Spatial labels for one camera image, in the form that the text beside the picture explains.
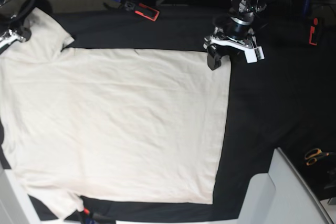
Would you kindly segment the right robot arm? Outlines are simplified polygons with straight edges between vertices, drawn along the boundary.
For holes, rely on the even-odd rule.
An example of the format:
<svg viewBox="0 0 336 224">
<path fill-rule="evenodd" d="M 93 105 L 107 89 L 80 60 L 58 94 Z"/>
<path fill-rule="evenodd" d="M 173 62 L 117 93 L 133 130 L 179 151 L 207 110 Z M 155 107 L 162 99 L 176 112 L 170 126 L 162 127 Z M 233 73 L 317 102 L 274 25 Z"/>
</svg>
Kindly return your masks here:
<svg viewBox="0 0 336 224">
<path fill-rule="evenodd" d="M 1 52 L 12 43 L 27 42 L 31 37 L 25 21 L 36 0 L 1 0 Z"/>
</svg>

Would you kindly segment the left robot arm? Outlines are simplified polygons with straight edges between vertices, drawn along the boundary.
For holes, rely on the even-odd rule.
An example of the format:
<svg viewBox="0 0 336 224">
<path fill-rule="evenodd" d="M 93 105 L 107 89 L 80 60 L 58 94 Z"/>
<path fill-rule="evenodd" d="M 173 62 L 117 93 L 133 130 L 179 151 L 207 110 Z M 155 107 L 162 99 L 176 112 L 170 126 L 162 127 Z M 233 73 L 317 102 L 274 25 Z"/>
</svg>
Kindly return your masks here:
<svg viewBox="0 0 336 224">
<path fill-rule="evenodd" d="M 265 58 L 257 45 L 254 19 L 266 9 L 266 0 L 231 0 L 228 12 L 214 19 L 214 32 L 204 38 L 207 50 L 207 65 L 216 70 L 224 56 L 244 56 L 247 63 L 256 63 Z"/>
</svg>

